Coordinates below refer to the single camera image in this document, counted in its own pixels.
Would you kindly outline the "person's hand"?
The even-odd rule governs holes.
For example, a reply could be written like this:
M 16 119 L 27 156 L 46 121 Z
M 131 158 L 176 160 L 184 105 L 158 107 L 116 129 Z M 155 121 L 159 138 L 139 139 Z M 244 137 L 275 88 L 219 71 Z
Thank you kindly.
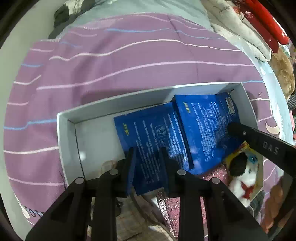
M 284 199 L 284 190 L 282 187 L 283 177 L 274 185 L 270 191 L 270 196 L 265 203 L 265 216 L 261 222 L 261 227 L 265 233 L 268 233 L 274 224 Z

